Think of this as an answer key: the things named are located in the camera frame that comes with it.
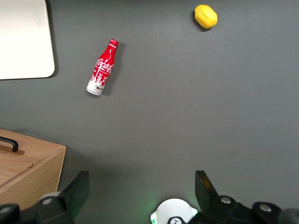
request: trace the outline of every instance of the green light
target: green light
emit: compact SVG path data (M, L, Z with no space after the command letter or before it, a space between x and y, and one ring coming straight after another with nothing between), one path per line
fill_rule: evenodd
M192 209L193 216L195 216L197 213L198 213L198 211L196 209Z
M157 224L157 214L156 213L152 214L150 216L150 219L153 224Z

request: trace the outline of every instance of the wooden box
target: wooden box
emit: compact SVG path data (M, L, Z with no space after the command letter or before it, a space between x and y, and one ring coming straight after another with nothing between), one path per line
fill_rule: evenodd
M23 210L45 194L56 192L66 146L0 129L0 205L17 203Z

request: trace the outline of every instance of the white board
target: white board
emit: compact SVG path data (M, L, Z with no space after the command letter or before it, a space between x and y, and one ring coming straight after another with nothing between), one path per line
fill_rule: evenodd
M44 0L0 0L0 79L49 77L55 71Z

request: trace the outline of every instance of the bottle cap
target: bottle cap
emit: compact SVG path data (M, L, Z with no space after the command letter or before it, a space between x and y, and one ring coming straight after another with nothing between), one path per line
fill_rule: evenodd
M112 44L113 46L117 47L118 46L118 41L115 39L111 39L109 44Z

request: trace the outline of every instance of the screw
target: screw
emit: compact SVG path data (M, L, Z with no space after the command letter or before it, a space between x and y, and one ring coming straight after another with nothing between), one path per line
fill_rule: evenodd
M230 200L228 197L222 197L222 198L221 198L221 201L222 201L223 203L225 203L225 204L231 204L231 203L232 203L231 200Z
M42 204L47 205L47 204L50 204L51 202L52 202L52 198L48 198L48 199L43 200Z
M0 214L7 213L7 212L9 212L10 210L11 210L10 207L5 207L5 208L3 208L3 209L0 210Z
M266 212L271 212L271 208L270 206L266 205L266 204L260 204L260 209Z
M174 218L170 221L170 224L182 224L182 221L178 218Z

